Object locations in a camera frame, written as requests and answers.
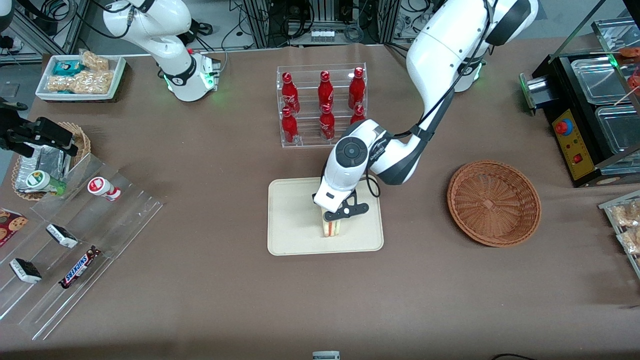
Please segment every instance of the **yellow control panel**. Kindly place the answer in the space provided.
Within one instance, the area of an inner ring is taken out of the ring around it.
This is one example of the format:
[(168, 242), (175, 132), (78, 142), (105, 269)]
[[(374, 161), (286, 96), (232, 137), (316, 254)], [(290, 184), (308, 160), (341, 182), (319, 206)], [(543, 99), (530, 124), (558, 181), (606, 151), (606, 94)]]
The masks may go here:
[(571, 110), (567, 110), (551, 124), (562, 148), (564, 160), (569, 165), (573, 180), (578, 180), (594, 171), (593, 160), (584, 145), (584, 140), (575, 125)]

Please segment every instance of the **brown tablecloth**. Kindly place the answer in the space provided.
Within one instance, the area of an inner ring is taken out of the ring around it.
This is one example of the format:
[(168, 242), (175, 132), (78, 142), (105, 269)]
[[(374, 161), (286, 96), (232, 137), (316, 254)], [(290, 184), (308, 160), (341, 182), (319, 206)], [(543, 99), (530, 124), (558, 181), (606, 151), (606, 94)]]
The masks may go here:
[[(93, 152), (166, 206), (44, 342), (0, 322), (2, 359), (353, 359), (633, 357), (638, 279), (597, 204), (637, 189), (573, 189), (543, 114), (518, 84), (558, 40), (497, 48), (458, 94), (403, 186), (382, 186), (377, 252), (275, 257), (266, 247), (268, 185), (318, 176), (330, 151), (282, 149), (278, 65), (366, 61), (369, 115), (409, 128), (422, 101), (404, 60), (383, 46), (232, 53), (220, 89), (180, 102), (151, 57), (128, 58), (115, 104), (47, 104), (31, 120), (75, 122)], [(445, 191), (464, 163), (521, 170), (543, 218), (526, 243), (491, 249), (453, 223)], [(4, 207), (32, 203), (13, 195)]]

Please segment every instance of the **aluminum foil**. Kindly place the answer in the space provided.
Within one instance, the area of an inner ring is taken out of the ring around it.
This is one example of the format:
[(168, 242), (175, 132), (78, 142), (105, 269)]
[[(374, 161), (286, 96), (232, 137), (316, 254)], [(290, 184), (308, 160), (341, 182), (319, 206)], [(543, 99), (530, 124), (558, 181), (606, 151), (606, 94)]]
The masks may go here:
[(30, 173), (41, 170), (49, 173), (51, 177), (61, 179), (69, 169), (71, 157), (61, 150), (46, 145), (29, 145), (34, 148), (33, 156), (20, 157), (20, 168), (15, 179), (15, 189), (23, 193), (38, 192), (27, 186), (27, 176)]

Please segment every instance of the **red bottle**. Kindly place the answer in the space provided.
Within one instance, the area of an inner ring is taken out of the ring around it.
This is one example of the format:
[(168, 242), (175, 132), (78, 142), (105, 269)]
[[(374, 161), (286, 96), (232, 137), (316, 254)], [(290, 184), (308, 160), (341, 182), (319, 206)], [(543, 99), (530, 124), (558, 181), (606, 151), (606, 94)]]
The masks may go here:
[(335, 136), (335, 117), (331, 111), (333, 106), (328, 102), (322, 104), (320, 114), (320, 137), (325, 140), (331, 140)]
[(291, 108), (282, 109), (282, 131), (284, 131), (284, 140), (288, 143), (297, 143), (300, 141), (298, 134), (298, 122), (291, 115)]
[(349, 123), (349, 125), (353, 124), (356, 121), (360, 121), (360, 120), (364, 120), (364, 106), (362, 106), (361, 104), (357, 104), (356, 107), (353, 109), (353, 116), (351, 117), (351, 122)]
[(327, 70), (320, 72), (320, 86), (318, 86), (318, 105), (322, 108), (323, 104), (333, 106), (333, 85), (331, 85)]
[(353, 109), (357, 104), (362, 104), (364, 100), (364, 89), (366, 85), (362, 78), (363, 74), (364, 69), (361, 67), (357, 67), (353, 71), (353, 79), (351, 79), (351, 84), (349, 84), (349, 109)]
[(290, 107), (296, 114), (300, 112), (300, 100), (298, 100), (298, 88), (291, 80), (291, 73), (282, 74), (282, 99), (286, 106)]

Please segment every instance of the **wicker basket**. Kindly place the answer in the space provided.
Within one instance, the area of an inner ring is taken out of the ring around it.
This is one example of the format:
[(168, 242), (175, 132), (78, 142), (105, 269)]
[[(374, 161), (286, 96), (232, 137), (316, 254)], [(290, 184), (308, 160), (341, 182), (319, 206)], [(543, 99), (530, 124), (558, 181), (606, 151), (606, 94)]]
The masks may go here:
[[(78, 153), (71, 158), (71, 162), (69, 163), (69, 168), (73, 168), (85, 155), (91, 152), (91, 140), (86, 136), (84, 131), (72, 122), (59, 122), (60, 126), (65, 129), (71, 131), (74, 135), (75, 145), (78, 147)], [(20, 158), (15, 162), (13, 166), (13, 171), (11, 174), (11, 184), (13, 186), (14, 192), (21, 198), (29, 201), (38, 201), (42, 199), (44, 196), (44, 192), (37, 193), (21, 193), (15, 189), (15, 180), (18, 178), (18, 170), (20, 169)]]
[(497, 161), (476, 161), (458, 169), (449, 183), (447, 203), (467, 235), (493, 247), (522, 243), (540, 224), (536, 189), (521, 172)]

